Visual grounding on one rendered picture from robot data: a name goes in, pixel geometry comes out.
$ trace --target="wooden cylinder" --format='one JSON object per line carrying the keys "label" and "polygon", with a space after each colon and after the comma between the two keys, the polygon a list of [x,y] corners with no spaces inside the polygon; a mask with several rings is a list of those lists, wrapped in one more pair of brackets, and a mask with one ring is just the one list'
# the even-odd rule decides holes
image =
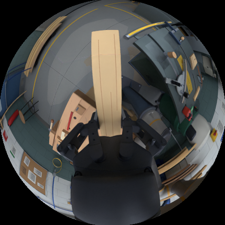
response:
{"label": "wooden cylinder", "polygon": [[167,55],[168,55],[170,58],[174,58],[174,59],[177,58],[177,55],[176,55],[175,52],[168,52]]}
{"label": "wooden cylinder", "polygon": [[53,127],[53,123],[54,123],[54,120],[51,120],[50,130],[51,130],[52,127]]}

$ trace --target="bulletin board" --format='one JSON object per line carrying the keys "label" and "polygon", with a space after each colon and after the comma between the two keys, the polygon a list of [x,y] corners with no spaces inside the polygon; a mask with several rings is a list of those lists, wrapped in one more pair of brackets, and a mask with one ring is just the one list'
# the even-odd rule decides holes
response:
{"label": "bulletin board", "polygon": [[48,171],[37,164],[25,151],[23,152],[20,176],[40,193],[46,192],[46,179]]}

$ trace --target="cork board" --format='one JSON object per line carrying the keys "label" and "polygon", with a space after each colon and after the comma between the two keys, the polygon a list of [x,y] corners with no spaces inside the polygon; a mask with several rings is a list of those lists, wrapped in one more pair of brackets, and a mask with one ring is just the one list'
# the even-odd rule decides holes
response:
{"label": "cork board", "polygon": [[118,30],[91,33],[91,62],[101,134],[108,137],[120,135],[122,81]]}
{"label": "cork board", "polygon": [[40,193],[46,195],[48,171],[37,164],[25,151],[23,152],[20,176]]}

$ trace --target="blue hose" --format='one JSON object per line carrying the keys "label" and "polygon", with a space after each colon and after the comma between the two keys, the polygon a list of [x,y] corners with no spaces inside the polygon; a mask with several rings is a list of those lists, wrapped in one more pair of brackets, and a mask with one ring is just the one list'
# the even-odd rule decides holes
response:
{"label": "blue hose", "polygon": [[52,200],[53,200],[53,206],[54,206],[54,209],[55,209],[54,197],[52,197]]}

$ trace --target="yellow sign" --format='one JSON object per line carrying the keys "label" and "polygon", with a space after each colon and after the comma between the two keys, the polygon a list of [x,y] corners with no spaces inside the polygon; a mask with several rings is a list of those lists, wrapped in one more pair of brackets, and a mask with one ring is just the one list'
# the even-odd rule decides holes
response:
{"label": "yellow sign", "polygon": [[[183,58],[182,56],[180,55],[177,59],[177,61],[179,62],[179,65],[183,71],[184,69],[184,66],[183,66]],[[192,88],[192,83],[191,83],[191,78],[190,78],[190,75],[189,75],[189,72],[187,70],[187,89],[188,89],[188,92],[189,94],[192,92],[193,88]]]}

